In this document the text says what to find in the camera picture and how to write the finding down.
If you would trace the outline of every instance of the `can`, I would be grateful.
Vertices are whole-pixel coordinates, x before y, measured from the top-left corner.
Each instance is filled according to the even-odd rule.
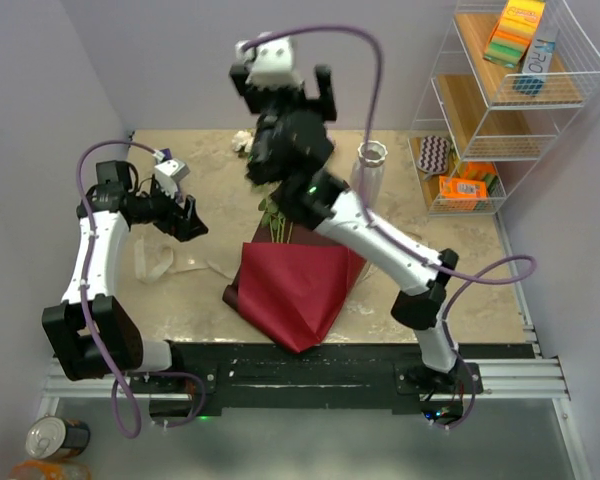
[[[84,452],[91,431],[86,423],[59,417],[44,417],[27,434],[25,450],[38,460],[62,460]]]

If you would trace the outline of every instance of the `orange box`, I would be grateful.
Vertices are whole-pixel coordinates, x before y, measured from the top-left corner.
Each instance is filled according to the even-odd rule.
[[[458,165],[457,176],[465,180],[484,180],[488,174],[498,176],[491,162],[464,162]]]
[[[443,201],[450,200],[443,203],[445,206],[471,211],[478,204],[478,200],[487,198],[487,185],[484,182],[443,175],[438,178],[440,197]]]

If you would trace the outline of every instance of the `floor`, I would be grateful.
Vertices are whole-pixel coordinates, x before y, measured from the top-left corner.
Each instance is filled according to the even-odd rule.
[[[284,409],[228,409],[165,432],[147,403],[132,441],[116,430],[109,400],[60,403],[58,415],[91,429],[75,461],[94,479],[574,479],[551,400],[485,400],[451,434],[386,410]],[[129,402],[120,411],[130,422]]]
[[[139,130],[134,140],[153,148],[170,148],[185,161],[191,173],[182,186],[197,199],[200,218],[209,234],[178,243],[152,226],[135,226],[121,260],[118,298],[143,336],[177,341],[267,342],[267,337],[225,305],[222,293],[240,262],[243,242],[248,242],[260,219],[259,194],[244,179],[245,160],[231,151],[228,130]],[[332,172],[348,178],[362,140],[358,131],[334,131],[336,153]],[[476,272],[504,252],[492,216],[428,217],[407,145],[407,132],[379,131],[373,139],[389,151],[377,213],[417,241],[460,255],[457,269]],[[153,159],[131,150],[140,177],[150,175]],[[135,256],[141,254],[147,270],[173,252],[173,272],[154,283],[136,278]],[[507,277],[506,267],[492,277]],[[452,280],[449,295],[460,282]],[[395,322],[389,310],[397,288],[383,272],[369,270],[351,292],[326,342],[415,342],[411,330]],[[472,286],[450,315],[450,326],[459,342],[524,342],[520,312],[510,286]]]

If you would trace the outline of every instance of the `cable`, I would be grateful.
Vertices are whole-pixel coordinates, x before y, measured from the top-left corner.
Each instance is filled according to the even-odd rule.
[[[89,190],[87,190],[87,198],[93,198],[93,194],[96,193],[96,186],[97,185],[92,185]]]
[[[131,190],[131,191],[133,193],[138,193],[138,190],[140,189],[140,184],[139,184],[139,182],[140,182],[140,174],[138,173],[138,169],[131,162],[125,161],[124,163],[127,164],[127,166],[129,167],[129,170],[131,170],[133,172],[133,175],[134,175],[133,190]]]
[[[364,141],[364,145],[366,146],[369,143],[369,138],[371,136],[373,117],[375,116],[376,106],[378,103],[378,96],[380,94],[380,87],[382,84],[382,75],[383,75],[383,69],[384,69],[384,56],[382,53],[382,47],[380,46],[380,42],[378,42],[378,39],[375,38],[371,33],[367,32],[366,30],[359,28],[359,27],[347,26],[347,25],[337,25],[337,24],[335,24],[335,25],[324,24],[324,25],[298,27],[298,28],[292,28],[289,30],[284,30],[281,32],[271,33],[268,35],[264,35],[262,37],[258,37],[254,40],[251,40],[251,41],[245,43],[242,46],[242,51],[243,52],[247,51],[250,48],[255,48],[258,45],[261,45],[263,43],[270,42],[273,40],[277,40],[282,37],[288,37],[288,36],[292,36],[292,35],[302,35],[305,33],[313,33],[313,32],[340,32],[340,33],[346,33],[349,35],[353,35],[355,37],[362,38],[363,40],[365,40],[371,46],[371,48],[373,50],[373,53],[374,53],[374,56],[376,59],[376,70],[375,70],[375,77],[374,77],[374,81],[373,81],[373,89],[371,91],[371,103],[369,106],[369,112],[367,114],[367,118],[366,118],[366,122],[365,122],[365,129],[364,129],[364,137],[363,137],[364,140],[363,141]],[[365,173],[365,168],[362,168],[361,181],[360,181],[361,185],[364,185],[364,173]],[[443,315],[442,315],[443,319],[445,320],[443,327],[444,327],[445,336],[447,337],[447,341],[449,342],[449,345],[452,348],[452,350],[455,352],[455,354],[458,358],[458,362],[460,363],[462,368],[464,368],[467,371],[467,373],[469,374],[469,378],[471,379],[472,393],[471,393],[471,401],[469,403],[469,406],[467,407],[467,411],[464,413],[464,415],[460,419],[455,421],[452,425],[445,427],[445,428],[456,428],[457,426],[462,424],[469,417],[469,414],[473,410],[473,406],[475,403],[475,395],[476,395],[476,393],[475,393],[476,392],[476,384],[475,384],[475,381],[473,380],[473,374],[471,372],[471,369],[469,368],[467,363],[464,361],[464,359],[462,358],[460,353],[458,353],[457,349],[455,348],[455,343],[453,342],[453,339],[451,338],[451,334],[449,333],[449,327],[446,322],[446,318],[449,313],[449,310],[451,309],[451,307],[453,306],[455,301],[458,299],[458,297],[471,284],[481,283],[481,284],[485,284],[485,285],[509,285],[511,283],[519,282],[521,280],[524,280],[525,278],[528,278],[536,270],[536,268],[538,266],[537,261],[531,255],[513,255],[510,257],[505,257],[495,263],[492,263],[491,265],[488,265],[483,270],[478,272],[476,275],[469,275],[466,273],[457,272],[453,269],[447,268],[442,265],[436,265],[436,264],[429,263],[429,260],[427,258],[418,254],[416,251],[410,249],[407,245],[403,245],[398,240],[396,240],[394,237],[392,237],[391,234],[389,234],[384,229],[382,229],[382,227],[380,227],[379,225],[376,225],[371,216],[371,213],[372,213],[371,209],[364,202],[363,199],[364,199],[364,192],[360,192],[360,195],[358,196],[358,201],[360,202],[361,206],[363,207],[361,210],[362,210],[363,216],[367,222],[367,226],[373,228],[376,232],[378,232],[378,234],[381,237],[383,237],[389,243],[391,243],[398,249],[402,250],[403,252],[405,252],[406,254],[411,256],[412,258],[416,259],[423,265],[429,266],[429,267],[433,268],[434,270],[437,270],[438,272],[442,272],[447,275],[465,280],[465,283],[462,285],[462,287],[460,287],[458,289],[458,291],[451,297],[451,300],[449,300],[449,302],[447,303],[447,305],[443,311]],[[509,278],[498,278],[498,279],[482,279],[481,278],[484,274],[486,274],[487,272],[490,272],[494,268],[496,268],[500,265],[503,265],[505,263],[514,262],[517,260],[526,260],[527,262],[529,262],[529,267],[522,274],[518,274],[516,276],[509,277]]]
[[[138,190],[137,190],[137,191],[140,191],[140,189],[142,188],[142,185],[144,185],[145,183],[147,183],[147,182],[148,182],[148,181],[150,181],[150,180],[151,180],[151,177],[147,177],[147,178],[145,178],[144,180],[142,180],[142,181],[140,182],[140,184],[138,185]]]
[[[429,392],[429,394],[425,397],[425,399],[423,400],[423,402],[428,402],[429,400],[431,400],[431,397],[433,397],[433,395],[436,393],[436,387],[433,387],[431,389],[431,391]]]
[[[476,273],[476,277],[480,278],[483,275],[486,275],[487,273],[489,273],[494,268],[504,265],[505,263],[509,263],[509,258],[501,258],[497,262],[494,262],[491,265],[486,266],[485,268],[480,270],[478,273]],[[453,307],[453,304],[458,300],[458,298],[460,298],[460,295],[462,295],[464,293],[464,291],[467,288],[469,288],[473,283],[474,282],[472,282],[470,280],[465,281],[462,284],[462,286],[451,296],[451,298],[449,299],[449,302],[447,302],[444,309],[442,310],[442,321],[443,321],[442,328],[444,330],[444,335],[447,338],[447,341],[449,342],[449,344],[452,345],[453,352],[456,354],[456,358],[458,359],[460,366],[465,370],[465,372],[467,372],[469,382],[470,382],[470,387],[471,387],[471,398],[469,400],[469,406],[467,407],[467,410],[464,412],[462,417],[460,417],[458,420],[456,420],[452,424],[446,425],[444,427],[444,428],[448,428],[448,429],[453,429],[453,428],[460,426],[469,417],[469,415],[473,411],[473,407],[476,402],[476,394],[477,394],[476,391],[477,391],[478,387],[476,385],[476,381],[473,379],[473,372],[469,368],[469,365],[467,365],[467,362],[465,362],[464,358],[462,358],[462,355],[460,355],[460,352],[458,352],[458,350],[455,348],[455,344],[453,343],[453,339],[451,338],[451,332],[449,332],[449,325],[447,324],[447,316],[449,315],[449,312],[451,311],[451,307]]]
[[[188,380],[193,380],[200,387],[200,401],[198,405],[195,407],[192,405],[191,410],[189,410],[188,415],[182,419],[175,422],[167,422],[167,428],[181,427],[186,425],[187,423],[191,423],[195,420],[195,418],[202,410],[202,407],[205,404],[207,399],[207,391],[204,388],[204,382],[200,379],[200,377],[192,374],[192,373],[184,373],[184,372],[153,372],[148,374],[151,377],[171,377],[171,378],[185,378]],[[120,412],[118,411],[118,380],[113,381],[113,386],[111,387],[111,406],[113,408],[113,414],[116,418],[120,418]]]
[[[460,389],[460,385],[457,385],[457,384],[456,384],[456,388],[455,388],[455,390],[453,391],[453,395],[451,396],[451,401],[449,402],[449,406],[451,406],[451,405],[453,404],[453,402],[455,401],[455,399],[456,399],[456,395],[459,393],[459,392],[458,392],[458,390],[459,390],[459,389]]]
[[[142,143],[137,143],[137,142],[133,142],[133,141],[107,140],[104,142],[96,143],[95,145],[92,145],[91,147],[89,147],[80,156],[80,159],[78,160],[78,165],[76,167],[76,186],[78,187],[78,194],[80,195],[80,200],[82,201],[84,209],[87,213],[87,218],[89,220],[89,229],[90,229],[89,240],[87,242],[87,252],[85,254],[84,263],[82,264],[82,271],[80,273],[80,304],[82,305],[82,314],[84,315],[85,323],[87,325],[87,328],[89,329],[89,333],[91,334],[91,337],[93,338],[94,343],[96,344],[96,347],[98,348],[98,351],[102,355],[104,362],[106,363],[107,367],[109,367],[109,370],[111,370],[111,373],[113,374],[113,376],[115,378],[114,388],[112,389],[112,395],[116,397],[116,400],[114,400],[112,402],[112,410],[113,410],[113,415],[116,420],[118,429],[120,430],[120,433],[122,433],[122,435],[124,435],[127,438],[136,438],[140,434],[140,429],[142,428],[142,419],[140,416],[140,407],[138,406],[138,401],[134,397],[133,392],[131,391],[131,387],[126,382],[123,373],[120,371],[120,369],[116,365],[115,360],[111,357],[111,354],[107,350],[107,346],[104,344],[104,342],[102,341],[102,338],[100,337],[100,334],[98,333],[98,329],[95,325],[95,322],[93,321],[93,317],[91,316],[91,310],[89,309],[89,299],[88,299],[88,295],[87,295],[87,290],[89,288],[89,285],[88,285],[89,266],[91,265],[91,258],[93,257],[93,250],[95,248],[95,242],[96,242],[96,220],[93,215],[93,208],[91,207],[91,202],[89,202],[87,194],[84,191],[84,185],[82,183],[82,168],[84,166],[85,160],[87,159],[87,157],[89,155],[91,155],[91,153],[93,153],[95,150],[98,150],[99,148],[106,147],[109,145],[128,145],[131,147],[137,147],[142,150],[146,150],[147,152],[151,153],[152,155],[155,155],[159,151],[154,150],[153,148],[148,147],[146,145],[143,145]],[[187,378],[193,379],[196,382],[199,381],[199,379],[197,377],[195,377],[195,375],[186,374],[186,373],[177,373],[177,374],[173,373],[173,372],[158,372],[158,373],[160,374],[160,376],[187,377]],[[133,426],[132,430],[128,430],[124,426],[124,424],[122,423],[122,419],[120,418],[120,415],[118,412],[117,396],[115,395],[118,384],[122,388],[122,391],[123,391],[125,397],[127,397],[129,402],[131,402],[131,410],[132,410],[133,419],[134,419],[134,426]],[[199,407],[196,409],[196,415],[197,415],[197,412],[199,411],[199,409],[202,408],[202,404],[204,403],[204,399],[205,399],[204,385],[202,385],[202,392],[203,392],[202,402],[200,403]]]

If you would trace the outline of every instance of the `orange package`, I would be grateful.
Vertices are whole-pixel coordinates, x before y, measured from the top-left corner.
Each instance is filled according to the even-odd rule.
[[[40,480],[91,480],[89,469],[78,463],[49,463],[27,460],[13,467],[9,478],[16,480],[36,478]]]
[[[440,197],[448,199],[446,206],[460,210],[473,210],[478,200],[487,198],[487,186],[484,182],[463,178],[439,177]]]

